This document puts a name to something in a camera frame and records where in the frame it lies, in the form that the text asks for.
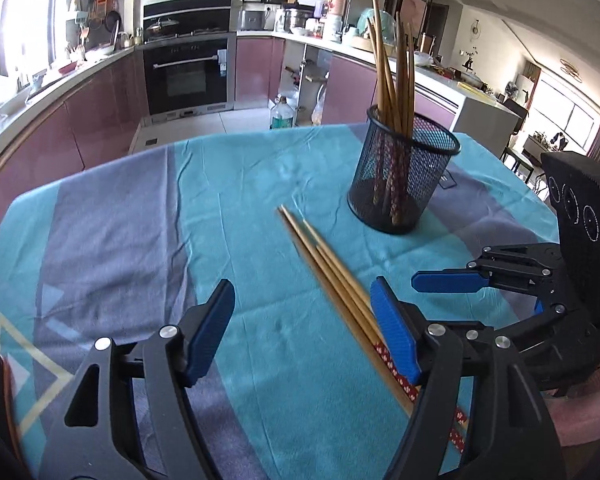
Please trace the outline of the person right hand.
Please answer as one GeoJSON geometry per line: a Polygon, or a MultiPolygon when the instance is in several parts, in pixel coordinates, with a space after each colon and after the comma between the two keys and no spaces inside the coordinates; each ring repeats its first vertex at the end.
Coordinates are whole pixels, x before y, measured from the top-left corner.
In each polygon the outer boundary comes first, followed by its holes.
{"type": "Polygon", "coordinates": [[[547,396],[545,403],[561,446],[600,440],[600,367],[565,396],[547,396]]]}

